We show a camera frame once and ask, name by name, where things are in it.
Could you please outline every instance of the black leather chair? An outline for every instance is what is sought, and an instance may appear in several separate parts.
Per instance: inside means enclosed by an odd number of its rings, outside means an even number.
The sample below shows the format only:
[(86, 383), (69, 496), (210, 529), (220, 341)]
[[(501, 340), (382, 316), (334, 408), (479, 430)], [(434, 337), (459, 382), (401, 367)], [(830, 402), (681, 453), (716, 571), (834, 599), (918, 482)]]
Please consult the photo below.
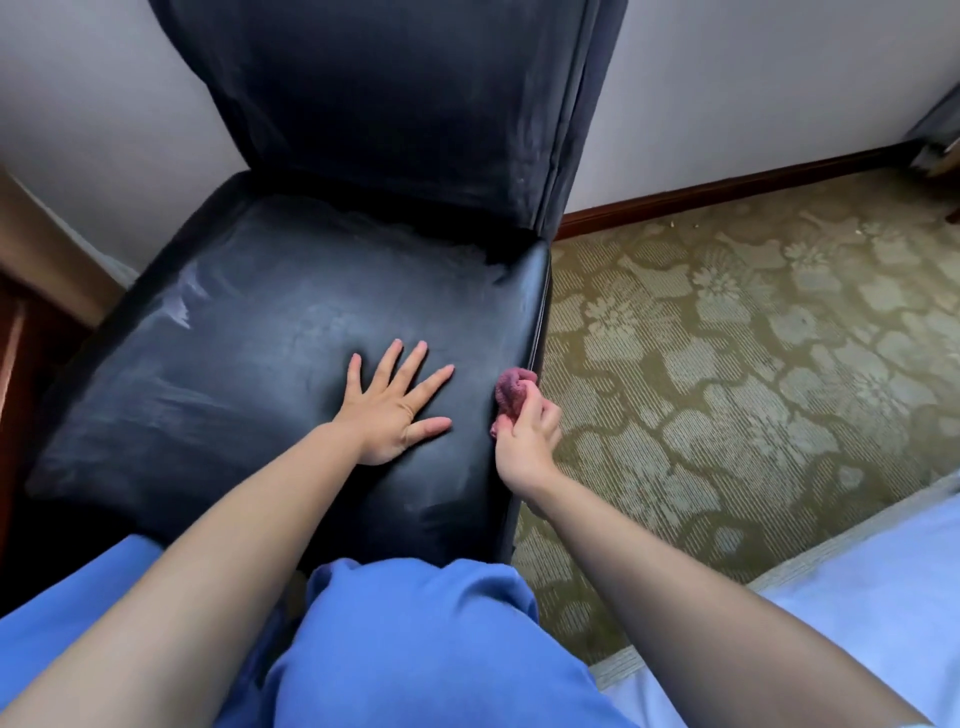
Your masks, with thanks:
[[(175, 539), (395, 337), (453, 429), (357, 469), (306, 557), (510, 558), (492, 388), (537, 369), (549, 242), (626, 0), (152, 0), (250, 166), (50, 391), (27, 492)], [(276, 497), (283, 497), (282, 489)]]

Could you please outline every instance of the chair seat cushion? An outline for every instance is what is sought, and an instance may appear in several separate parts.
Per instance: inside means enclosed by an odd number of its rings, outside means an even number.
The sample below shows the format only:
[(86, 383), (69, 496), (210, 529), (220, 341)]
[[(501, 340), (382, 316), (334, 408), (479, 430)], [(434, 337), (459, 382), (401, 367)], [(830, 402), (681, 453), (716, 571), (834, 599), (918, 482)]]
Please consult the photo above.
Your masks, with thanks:
[(516, 505), (493, 467), (492, 392), (504, 369), (537, 366), (548, 246), (426, 228), (236, 176), (47, 395), (28, 493), (106, 506), (170, 542), (332, 419), (353, 352), (366, 385), (394, 338), (408, 351), (423, 339), (418, 381), (457, 367), (421, 414), (451, 417), (451, 431), (357, 468), (308, 561), (509, 558)]

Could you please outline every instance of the blue pants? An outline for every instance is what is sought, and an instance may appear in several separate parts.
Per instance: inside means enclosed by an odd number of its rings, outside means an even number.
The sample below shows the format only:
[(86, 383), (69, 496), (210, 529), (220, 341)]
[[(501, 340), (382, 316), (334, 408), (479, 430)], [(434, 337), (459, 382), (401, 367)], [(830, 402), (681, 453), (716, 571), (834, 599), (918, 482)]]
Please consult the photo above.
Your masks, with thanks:
[[(136, 582), (161, 553), (130, 537), (0, 619), (0, 710)], [(217, 728), (626, 728), (587, 668), (537, 625), (514, 569), (412, 559), (317, 569), (309, 609), (262, 688), (268, 622)]]

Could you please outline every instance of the wrist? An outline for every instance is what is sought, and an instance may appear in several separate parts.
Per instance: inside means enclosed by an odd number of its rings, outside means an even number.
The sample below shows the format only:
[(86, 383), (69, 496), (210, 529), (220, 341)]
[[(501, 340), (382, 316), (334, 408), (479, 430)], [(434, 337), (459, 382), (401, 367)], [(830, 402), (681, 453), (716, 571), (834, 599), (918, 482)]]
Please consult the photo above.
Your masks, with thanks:
[(333, 420), (314, 427), (308, 437), (332, 438), (340, 452), (346, 454), (354, 465), (363, 454), (365, 434), (363, 428), (349, 420)]
[(571, 483), (576, 484), (576, 481), (570, 480), (555, 466), (531, 482), (527, 489), (527, 498), (531, 505), (540, 511), (541, 516), (549, 521), (550, 511)]

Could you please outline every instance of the crumpled rag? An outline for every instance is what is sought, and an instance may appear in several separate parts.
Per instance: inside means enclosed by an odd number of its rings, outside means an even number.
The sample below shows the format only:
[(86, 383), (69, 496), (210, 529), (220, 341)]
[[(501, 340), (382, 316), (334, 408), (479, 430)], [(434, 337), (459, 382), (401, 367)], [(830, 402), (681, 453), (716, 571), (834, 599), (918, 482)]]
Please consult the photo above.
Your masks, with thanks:
[[(497, 378), (496, 386), (493, 387), (493, 398), (499, 411), (497, 417), (506, 415), (511, 422), (516, 422), (520, 416), (520, 410), (523, 409), (523, 403), (527, 399), (527, 388), (523, 381), (532, 381), (537, 383), (537, 375), (529, 369), (521, 367), (511, 367)], [(496, 439), (496, 420), (490, 427), (490, 436)]]

